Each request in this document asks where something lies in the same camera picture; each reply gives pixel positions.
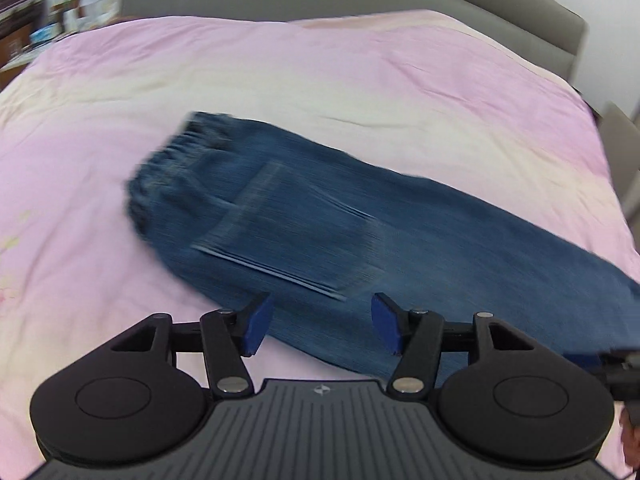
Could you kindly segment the blue denim jeans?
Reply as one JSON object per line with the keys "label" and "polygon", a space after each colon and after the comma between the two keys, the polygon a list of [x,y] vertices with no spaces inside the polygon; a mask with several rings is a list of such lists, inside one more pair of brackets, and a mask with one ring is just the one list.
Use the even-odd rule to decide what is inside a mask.
{"label": "blue denim jeans", "polygon": [[639,342],[639,286],[546,230],[436,181],[264,122],[195,113],[128,184],[134,228],[226,309],[269,292],[274,338],[387,377],[382,292],[464,322],[489,311],[559,353]]}

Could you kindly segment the grey upholstered chair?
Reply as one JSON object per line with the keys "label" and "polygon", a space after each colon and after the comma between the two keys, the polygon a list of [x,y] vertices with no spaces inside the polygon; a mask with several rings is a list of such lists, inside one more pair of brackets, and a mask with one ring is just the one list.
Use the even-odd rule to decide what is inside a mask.
{"label": "grey upholstered chair", "polygon": [[612,185],[626,218],[639,209],[639,127],[614,103],[598,122]]}

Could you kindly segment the pink and cream bed quilt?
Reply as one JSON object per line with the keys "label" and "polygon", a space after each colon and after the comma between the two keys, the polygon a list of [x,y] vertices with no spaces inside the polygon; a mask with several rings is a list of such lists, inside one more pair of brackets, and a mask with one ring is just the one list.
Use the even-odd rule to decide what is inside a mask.
{"label": "pink and cream bed quilt", "polygon": [[197,110],[448,184],[639,273],[584,101],[453,18],[122,23],[55,44],[2,91],[5,408],[129,322],[202,306],[125,214],[127,180]]}

